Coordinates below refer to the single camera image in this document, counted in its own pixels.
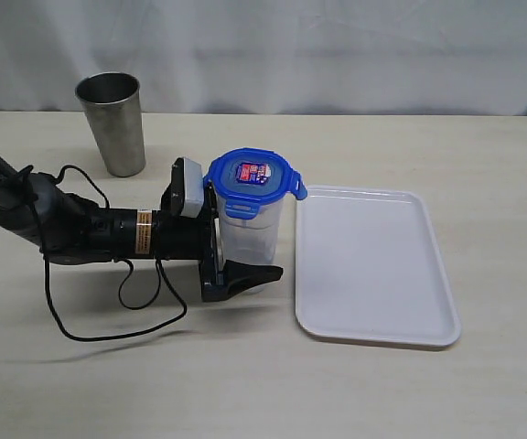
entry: cup rim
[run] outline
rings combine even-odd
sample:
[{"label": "cup rim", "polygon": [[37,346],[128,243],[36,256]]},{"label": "cup rim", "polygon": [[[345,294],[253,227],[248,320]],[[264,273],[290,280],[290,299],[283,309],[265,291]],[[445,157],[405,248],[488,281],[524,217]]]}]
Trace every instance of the cup rim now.
[{"label": "cup rim", "polygon": [[[134,80],[134,82],[135,82],[135,90],[134,90],[134,92],[131,93],[130,95],[126,96],[125,98],[120,99],[119,101],[112,101],[112,102],[95,102],[95,101],[89,101],[89,100],[81,97],[81,95],[79,94],[79,87],[82,84],[84,84],[88,80],[92,80],[94,78],[98,78],[98,77],[104,76],[104,75],[121,75],[121,76],[127,77],[130,80]],[[137,93],[139,93],[139,89],[140,89],[139,79],[136,78],[134,75],[130,75],[129,73],[125,73],[124,71],[101,71],[99,73],[95,73],[94,75],[87,76],[86,78],[83,78],[82,80],[80,80],[79,83],[74,88],[74,95],[81,102],[85,102],[85,103],[88,103],[90,105],[105,106],[105,105],[115,105],[116,103],[126,102],[126,101],[130,100],[133,96],[135,96]]]}]

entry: blue lid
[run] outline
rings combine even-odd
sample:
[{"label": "blue lid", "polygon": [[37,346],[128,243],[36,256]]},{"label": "blue lid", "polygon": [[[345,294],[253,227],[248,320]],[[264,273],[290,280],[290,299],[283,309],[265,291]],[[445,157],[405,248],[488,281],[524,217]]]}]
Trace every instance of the blue lid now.
[{"label": "blue lid", "polygon": [[296,199],[307,197],[302,177],[280,155],[263,149],[235,149],[210,164],[204,178],[226,200],[232,218],[252,220],[260,206],[272,204],[286,192]]}]

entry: plastic tray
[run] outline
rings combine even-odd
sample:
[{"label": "plastic tray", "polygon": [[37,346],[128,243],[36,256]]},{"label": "plastic tray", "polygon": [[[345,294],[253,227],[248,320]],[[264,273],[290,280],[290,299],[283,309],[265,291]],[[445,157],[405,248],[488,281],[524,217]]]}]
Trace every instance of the plastic tray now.
[{"label": "plastic tray", "polygon": [[457,341],[461,325],[422,200],[310,187],[297,208],[296,318],[318,337],[440,348]]}]

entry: sticker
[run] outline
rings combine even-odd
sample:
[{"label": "sticker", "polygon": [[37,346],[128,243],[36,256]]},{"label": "sticker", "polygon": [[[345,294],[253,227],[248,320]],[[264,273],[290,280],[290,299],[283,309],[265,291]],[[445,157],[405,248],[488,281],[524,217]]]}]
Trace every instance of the sticker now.
[{"label": "sticker", "polygon": [[237,166],[235,178],[239,183],[263,186],[272,176],[272,168],[266,163],[242,162]]},{"label": "sticker", "polygon": [[149,254],[152,242],[152,210],[137,211],[135,226],[135,253]]}]

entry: plastic container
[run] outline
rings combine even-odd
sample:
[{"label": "plastic container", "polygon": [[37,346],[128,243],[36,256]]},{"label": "plastic container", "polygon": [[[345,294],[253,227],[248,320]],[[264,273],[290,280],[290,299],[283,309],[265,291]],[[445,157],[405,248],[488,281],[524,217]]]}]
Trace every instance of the plastic container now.
[{"label": "plastic container", "polygon": [[272,151],[243,148],[212,162],[209,182],[217,193],[223,258],[272,264],[284,195],[307,196],[300,174]]}]

